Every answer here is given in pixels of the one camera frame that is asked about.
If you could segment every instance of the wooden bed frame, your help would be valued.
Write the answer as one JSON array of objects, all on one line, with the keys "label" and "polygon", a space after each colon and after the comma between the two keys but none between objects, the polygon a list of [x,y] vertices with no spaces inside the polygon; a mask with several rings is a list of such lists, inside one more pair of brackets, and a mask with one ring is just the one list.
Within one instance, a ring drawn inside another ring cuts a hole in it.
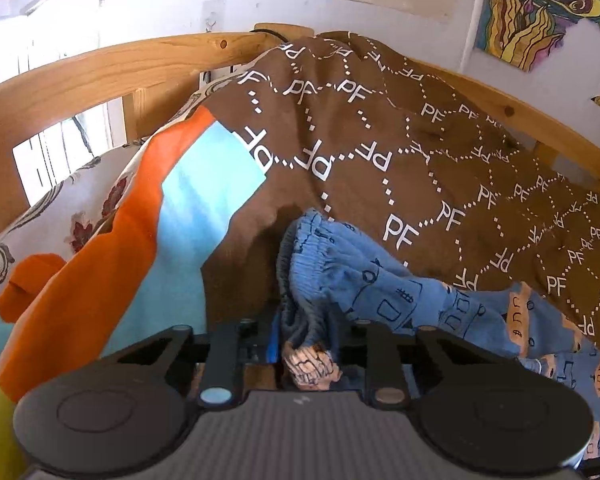
[{"label": "wooden bed frame", "polygon": [[[259,23],[290,41],[306,27]],[[135,41],[101,48],[25,72],[0,84],[0,232],[29,208],[13,148],[66,118],[122,96],[127,140],[155,131],[197,88],[200,72],[250,62],[280,44],[264,32],[216,32]],[[558,153],[595,177],[600,149],[576,131],[522,101],[474,79],[420,62],[473,100],[493,119],[538,143],[551,165]]]}]

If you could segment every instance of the orange fabric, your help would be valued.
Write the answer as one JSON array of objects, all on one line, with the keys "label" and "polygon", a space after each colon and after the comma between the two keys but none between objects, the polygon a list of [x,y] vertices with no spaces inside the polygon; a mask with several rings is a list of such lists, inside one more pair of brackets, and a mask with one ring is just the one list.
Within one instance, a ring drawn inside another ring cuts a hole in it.
[{"label": "orange fabric", "polygon": [[214,121],[200,107],[150,140],[112,231],[91,239],[64,266],[14,341],[0,375],[11,400],[100,355],[154,262],[162,183]]},{"label": "orange fabric", "polygon": [[18,263],[0,294],[0,318],[15,323],[64,264],[57,254],[32,254]]}]

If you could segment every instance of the red flower in painting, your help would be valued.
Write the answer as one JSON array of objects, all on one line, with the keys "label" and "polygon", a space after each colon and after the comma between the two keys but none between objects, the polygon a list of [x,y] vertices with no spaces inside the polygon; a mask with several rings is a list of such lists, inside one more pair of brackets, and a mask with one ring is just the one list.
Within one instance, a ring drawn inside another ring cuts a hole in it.
[{"label": "red flower in painting", "polygon": [[93,224],[91,222],[82,224],[81,215],[74,216],[72,220],[74,221],[74,226],[71,229],[70,244],[74,253],[77,253],[93,235]]},{"label": "red flower in painting", "polygon": [[120,202],[122,194],[125,192],[126,177],[121,178],[118,183],[109,191],[109,196],[102,204],[102,217],[109,216]]}]

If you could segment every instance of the pipe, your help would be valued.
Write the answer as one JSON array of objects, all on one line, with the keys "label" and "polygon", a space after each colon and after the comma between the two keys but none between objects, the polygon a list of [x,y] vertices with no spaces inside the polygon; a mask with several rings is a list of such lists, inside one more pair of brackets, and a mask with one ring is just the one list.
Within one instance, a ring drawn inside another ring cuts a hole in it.
[{"label": "pipe", "polygon": [[471,57],[471,52],[475,45],[475,38],[478,36],[478,26],[480,25],[483,5],[484,0],[474,1],[474,11],[471,14],[471,21],[469,22],[469,30],[466,34],[466,43],[464,44],[464,50],[462,51],[458,73],[463,74],[466,70],[466,66],[469,64],[469,58]]}]

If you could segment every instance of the brown fabric with white letters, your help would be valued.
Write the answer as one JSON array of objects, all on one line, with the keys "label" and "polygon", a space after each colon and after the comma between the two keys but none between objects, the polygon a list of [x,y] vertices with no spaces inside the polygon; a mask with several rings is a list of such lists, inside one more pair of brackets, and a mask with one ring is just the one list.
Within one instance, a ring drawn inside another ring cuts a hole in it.
[{"label": "brown fabric with white letters", "polygon": [[325,33],[273,50],[204,104],[266,172],[203,266],[210,328],[276,301],[283,232],[312,206],[416,275],[478,290],[527,282],[600,348],[600,194],[416,62]]}]

